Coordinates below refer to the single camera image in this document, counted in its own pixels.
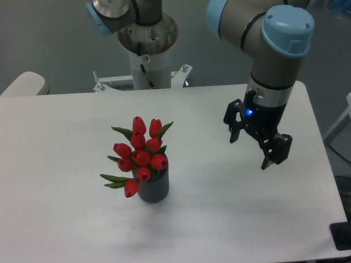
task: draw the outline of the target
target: white chair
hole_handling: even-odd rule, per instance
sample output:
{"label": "white chair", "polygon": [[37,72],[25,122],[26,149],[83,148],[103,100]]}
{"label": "white chair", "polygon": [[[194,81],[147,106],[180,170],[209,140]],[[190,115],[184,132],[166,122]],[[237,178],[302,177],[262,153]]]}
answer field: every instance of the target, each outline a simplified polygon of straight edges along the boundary
{"label": "white chair", "polygon": [[49,91],[49,85],[42,76],[34,72],[25,72],[15,79],[0,97],[46,95]]}
{"label": "white chair", "polygon": [[349,124],[351,121],[351,93],[346,96],[349,106],[337,118],[332,126],[327,130],[323,136],[323,142],[327,146],[329,143]]}

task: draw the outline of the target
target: tulip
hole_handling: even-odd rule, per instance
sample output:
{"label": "tulip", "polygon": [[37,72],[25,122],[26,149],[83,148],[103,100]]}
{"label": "tulip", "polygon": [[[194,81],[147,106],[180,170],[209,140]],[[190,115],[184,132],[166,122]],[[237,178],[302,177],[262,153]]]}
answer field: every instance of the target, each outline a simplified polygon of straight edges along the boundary
{"label": "tulip", "polygon": [[129,158],[132,155],[132,149],[126,144],[115,144],[114,151],[121,157]]}
{"label": "tulip", "polygon": [[144,150],[135,150],[132,154],[132,160],[139,166],[147,166],[150,164],[151,155]]}
{"label": "tulip", "polygon": [[165,169],[168,166],[168,159],[164,155],[155,155],[151,159],[150,165],[156,170]]}
{"label": "tulip", "polygon": [[147,167],[140,167],[137,170],[137,178],[142,181],[146,182],[149,181],[151,178],[151,171]]}
{"label": "tulip", "polygon": [[129,158],[122,157],[118,161],[118,167],[121,171],[131,171],[133,169],[133,162]]}
{"label": "tulip", "polygon": [[160,137],[154,137],[148,140],[145,144],[146,147],[151,148],[150,152],[152,153],[158,152],[159,149],[161,148],[161,145],[162,145],[162,140]]}
{"label": "tulip", "polygon": [[131,145],[136,149],[136,150],[141,150],[145,147],[145,137],[143,134],[140,132],[136,131],[133,132],[132,138],[131,138]]}
{"label": "tulip", "polygon": [[139,132],[143,135],[146,133],[146,126],[141,117],[136,116],[133,119],[133,132]]}
{"label": "tulip", "polygon": [[162,128],[162,123],[159,119],[152,119],[150,123],[149,134],[151,138],[157,136],[157,132]]}
{"label": "tulip", "polygon": [[124,194],[126,197],[132,197],[139,191],[139,189],[139,182],[134,179],[129,179],[124,185]]}

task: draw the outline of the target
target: screw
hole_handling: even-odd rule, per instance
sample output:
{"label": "screw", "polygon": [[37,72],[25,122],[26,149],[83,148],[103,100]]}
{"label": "screw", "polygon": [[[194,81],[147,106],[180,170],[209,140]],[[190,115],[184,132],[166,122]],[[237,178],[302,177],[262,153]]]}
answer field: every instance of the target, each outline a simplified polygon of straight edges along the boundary
{"label": "screw", "polygon": [[150,62],[150,58],[149,58],[148,56],[144,56],[144,57],[143,57],[143,61],[144,61],[145,63],[149,63],[149,62]]}
{"label": "screw", "polygon": [[102,81],[100,81],[100,89],[101,89],[101,90],[105,90],[105,86],[104,86],[104,84],[102,83]]}
{"label": "screw", "polygon": [[186,73],[186,70],[188,69],[189,67],[187,66],[187,64],[184,64],[183,65],[183,72]]}
{"label": "screw", "polygon": [[98,75],[97,75],[96,71],[93,71],[93,76],[94,76],[95,83],[98,83],[99,82],[99,78],[98,78]]}

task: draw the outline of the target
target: gray floor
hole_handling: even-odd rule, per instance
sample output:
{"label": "gray floor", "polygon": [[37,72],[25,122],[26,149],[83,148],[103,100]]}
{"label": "gray floor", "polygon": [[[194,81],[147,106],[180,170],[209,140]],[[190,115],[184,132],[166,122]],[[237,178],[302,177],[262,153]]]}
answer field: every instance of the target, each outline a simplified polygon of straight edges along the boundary
{"label": "gray floor", "polygon": [[[116,35],[102,37],[97,32],[85,11],[86,1],[0,2],[0,94],[25,71],[42,75],[53,94],[91,92],[94,70],[100,77],[130,75]],[[172,70],[183,63],[193,66],[193,86],[247,83],[252,61],[209,32],[207,3],[163,0],[164,12],[175,19],[180,32]],[[316,30],[298,79],[308,88],[323,134],[345,110],[345,97],[351,92],[351,21],[326,14],[318,3],[308,10]],[[333,142],[348,159],[350,135],[349,126]],[[329,150],[328,154],[335,175],[351,174],[350,166]]]}

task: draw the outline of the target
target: vase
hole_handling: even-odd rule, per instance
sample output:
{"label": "vase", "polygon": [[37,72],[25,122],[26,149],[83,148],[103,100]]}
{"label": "vase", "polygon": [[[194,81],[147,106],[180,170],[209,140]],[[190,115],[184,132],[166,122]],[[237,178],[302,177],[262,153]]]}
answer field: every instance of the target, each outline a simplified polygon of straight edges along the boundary
{"label": "vase", "polygon": [[157,203],[163,200],[169,191],[169,178],[168,178],[168,166],[166,169],[160,170],[160,175],[157,179],[150,179],[146,182],[139,182],[140,189],[138,191],[139,197],[148,203]]}

